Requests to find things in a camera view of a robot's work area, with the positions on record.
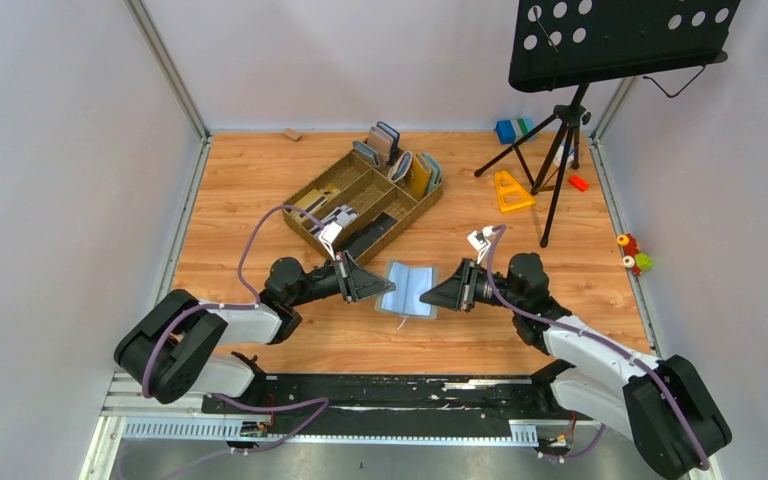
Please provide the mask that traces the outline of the gold card magnetic stripe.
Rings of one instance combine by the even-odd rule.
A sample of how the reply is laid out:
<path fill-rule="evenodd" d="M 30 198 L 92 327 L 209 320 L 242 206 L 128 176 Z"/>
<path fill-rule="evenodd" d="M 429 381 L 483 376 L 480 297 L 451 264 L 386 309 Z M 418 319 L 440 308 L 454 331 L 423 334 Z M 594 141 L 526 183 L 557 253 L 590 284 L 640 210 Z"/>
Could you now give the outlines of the gold card magnetic stripe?
<path fill-rule="evenodd" d="M 296 206 L 313 215 L 327 202 L 329 196 L 328 190 L 312 189 L 298 200 Z"/>

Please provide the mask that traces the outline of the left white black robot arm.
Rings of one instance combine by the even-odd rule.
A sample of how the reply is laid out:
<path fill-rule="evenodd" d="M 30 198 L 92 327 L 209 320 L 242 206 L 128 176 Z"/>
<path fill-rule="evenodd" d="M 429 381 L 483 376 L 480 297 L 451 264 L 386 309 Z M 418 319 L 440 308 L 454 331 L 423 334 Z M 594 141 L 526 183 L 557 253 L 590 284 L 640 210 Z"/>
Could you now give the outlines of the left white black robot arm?
<path fill-rule="evenodd" d="M 144 397 L 161 404 L 190 392 L 241 398 L 265 374 L 242 354 L 217 354 L 218 346 L 280 344 L 301 324 L 299 305 L 331 296 L 356 303 L 395 288 L 346 252 L 309 271 L 283 257 L 270 267 L 256 305 L 210 303 L 185 289 L 170 291 L 120 340 L 113 359 Z"/>

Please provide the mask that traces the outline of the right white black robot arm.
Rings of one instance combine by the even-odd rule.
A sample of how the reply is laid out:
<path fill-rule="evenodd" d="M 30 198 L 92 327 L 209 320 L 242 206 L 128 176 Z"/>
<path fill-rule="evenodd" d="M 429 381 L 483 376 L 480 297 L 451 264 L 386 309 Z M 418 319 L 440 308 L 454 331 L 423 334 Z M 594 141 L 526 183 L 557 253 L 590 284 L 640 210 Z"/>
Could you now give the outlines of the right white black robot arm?
<path fill-rule="evenodd" d="M 453 311 L 468 312 L 478 303 L 510 309 L 519 337 L 555 359 L 544 371 L 548 403 L 622 434 L 664 479 L 707 467 L 733 440 L 688 359 L 629 350 L 588 327 L 550 294 L 536 253 L 515 255 L 506 273 L 465 258 L 420 299 Z"/>

